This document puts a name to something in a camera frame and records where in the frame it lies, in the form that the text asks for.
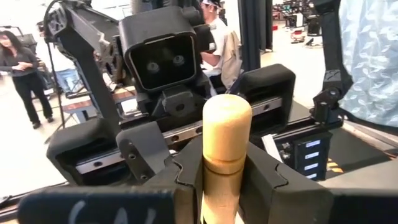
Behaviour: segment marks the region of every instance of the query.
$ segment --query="cable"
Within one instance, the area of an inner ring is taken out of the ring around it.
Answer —
[[[47,8],[45,10],[45,13],[44,13],[43,26],[44,26],[44,41],[47,44],[47,49],[49,51],[51,69],[52,69],[54,82],[55,82],[55,86],[53,88],[55,88],[55,92],[57,93],[57,97],[58,97],[58,105],[60,107],[62,128],[65,129],[65,123],[66,122],[65,122],[65,117],[63,115],[61,92],[58,89],[58,78],[57,78],[57,74],[55,73],[54,62],[53,62],[52,53],[51,53],[50,39],[52,37],[50,36],[50,30],[49,30],[49,25],[48,25],[48,19],[49,19],[50,10],[53,8],[55,3],[62,2],[62,1],[63,0],[53,0],[53,1],[50,2],[49,6],[47,6]]]

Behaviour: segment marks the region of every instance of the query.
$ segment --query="wooden dowel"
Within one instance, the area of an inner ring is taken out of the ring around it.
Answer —
[[[203,218],[234,224],[252,109],[240,96],[217,95],[203,107]]]

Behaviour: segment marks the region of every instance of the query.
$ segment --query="yellow tape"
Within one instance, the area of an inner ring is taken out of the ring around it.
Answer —
[[[328,164],[327,164],[328,168],[332,171],[332,172],[337,172],[337,173],[343,173],[343,169],[340,168],[338,166],[337,163],[333,162],[331,159],[328,159]]]
[[[343,172],[344,172],[344,171],[343,171],[342,169],[340,169],[340,168],[331,168],[330,170],[333,171],[333,172],[338,172],[338,173],[343,173]]]
[[[337,166],[337,167],[338,167],[337,163],[335,163],[335,162],[328,162],[328,167],[334,167],[334,166]]]

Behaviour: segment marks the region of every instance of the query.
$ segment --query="black pants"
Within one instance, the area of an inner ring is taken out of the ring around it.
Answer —
[[[43,106],[43,114],[46,118],[52,116],[50,102],[44,94],[43,83],[37,73],[31,73],[22,77],[13,77],[15,89],[24,102],[25,109],[32,123],[40,122],[35,106],[33,105],[32,91]]]

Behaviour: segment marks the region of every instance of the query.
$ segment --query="long black hair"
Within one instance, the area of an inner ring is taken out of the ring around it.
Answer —
[[[23,46],[22,43],[19,41],[17,36],[15,36],[12,32],[8,30],[4,30],[0,32],[0,36],[5,35],[11,42],[12,46],[17,50],[17,52],[22,52]],[[5,47],[0,44],[1,52],[3,56],[12,56],[12,52],[8,47]]]

